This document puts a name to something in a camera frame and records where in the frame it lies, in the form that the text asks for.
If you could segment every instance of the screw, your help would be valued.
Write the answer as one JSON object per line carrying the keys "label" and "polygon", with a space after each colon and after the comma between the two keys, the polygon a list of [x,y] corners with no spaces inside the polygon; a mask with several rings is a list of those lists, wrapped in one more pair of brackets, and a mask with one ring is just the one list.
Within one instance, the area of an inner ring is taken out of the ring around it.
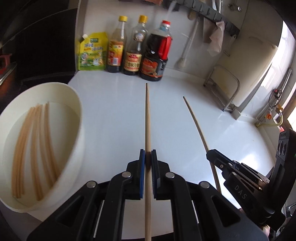
{"label": "screw", "polygon": [[203,181],[203,182],[200,183],[200,186],[202,188],[209,188],[210,187],[210,184],[208,182],[206,182],[206,181]]}
{"label": "screw", "polygon": [[86,184],[86,186],[87,186],[88,188],[94,188],[94,187],[96,186],[96,182],[94,182],[94,181],[89,181],[89,182]]}
{"label": "screw", "polygon": [[165,176],[166,176],[167,178],[174,178],[174,177],[175,177],[175,174],[172,173],[172,172],[167,172],[167,173],[165,174]]}
{"label": "screw", "polygon": [[123,172],[122,176],[125,178],[129,178],[129,177],[131,177],[131,173],[130,172]]}
{"label": "screw", "polygon": [[231,11],[234,11],[234,10],[237,10],[239,12],[242,11],[242,8],[240,6],[237,6],[235,3],[232,3],[232,4],[228,4],[228,8],[231,10]]}

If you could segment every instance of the glass bottle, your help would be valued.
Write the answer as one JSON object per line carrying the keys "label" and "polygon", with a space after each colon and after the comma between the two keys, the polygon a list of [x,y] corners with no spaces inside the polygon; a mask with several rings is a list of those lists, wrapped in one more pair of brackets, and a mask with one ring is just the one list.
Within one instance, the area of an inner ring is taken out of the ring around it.
{"label": "glass bottle", "polygon": [[123,53],[127,39],[124,25],[127,20],[127,16],[119,16],[118,26],[110,38],[107,57],[108,72],[116,73],[122,69]]}
{"label": "glass bottle", "polygon": [[139,23],[132,29],[131,43],[129,44],[124,62],[123,73],[126,75],[136,75],[139,73],[142,45],[147,35],[147,16],[140,15]]}

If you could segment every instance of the white countertop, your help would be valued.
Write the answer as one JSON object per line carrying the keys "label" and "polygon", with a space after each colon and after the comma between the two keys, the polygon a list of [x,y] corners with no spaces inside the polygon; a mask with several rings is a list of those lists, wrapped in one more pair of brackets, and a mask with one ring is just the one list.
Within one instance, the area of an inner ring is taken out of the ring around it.
{"label": "white countertop", "polygon": [[[234,120],[222,112],[197,77],[167,69],[159,82],[148,82],[150,89],[151,148],[158,160],[193,183],[206,180],[215,186],[209,161],[183,100],[185,96],[203,130],[209,148],[230,159],[244,162],[262,174],[273,166],[272,157],[258,129]],[[55,206],[32,211],[46,219],[89,180],[110,180],[137,160],[145,148],[145,83],[138,76],[105,71],[78,72],[69,82],[83,105],[85,157],[74,187]],[[235,206],[238,203],[224,187],[218,170],[222,194]],[[152,235],[173,231],[169,201],[152,202]],[[122,239],[144,237],[144,200],[127,200]]]}

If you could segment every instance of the blue gripper pad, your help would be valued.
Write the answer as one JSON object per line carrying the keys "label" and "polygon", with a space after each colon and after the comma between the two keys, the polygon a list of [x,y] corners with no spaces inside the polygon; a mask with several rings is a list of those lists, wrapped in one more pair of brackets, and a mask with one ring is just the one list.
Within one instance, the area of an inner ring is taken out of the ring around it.
{"label": "blue gripper pad", "polygon": [[157,188],[160,186],[160,173],[157,163],[156,150],[151,151],[151,174],[153,197],[157,198]]}
{"label": "blue gripper pad", "polygon": [[140,198],[143,198],[143,192],[144,192],[144,167],[145,167],[145,151],[141,149],[140,151]]}

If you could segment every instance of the yellow bottle cap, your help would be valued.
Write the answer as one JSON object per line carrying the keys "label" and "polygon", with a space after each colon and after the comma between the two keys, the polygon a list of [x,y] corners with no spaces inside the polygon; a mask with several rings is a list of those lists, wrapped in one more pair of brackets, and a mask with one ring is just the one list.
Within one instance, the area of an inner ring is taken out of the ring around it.
{"label": "yellow bottle cap", "polygon": [[127,22],[128,21],[128,17],[127,16],[119,16],[118,21],[120,21],[120,22]]}
{"label": "yellow bottle cap", "polygon": [[145,15],[140,15],[139,16],[139,23],[147,23],[148,17]]}

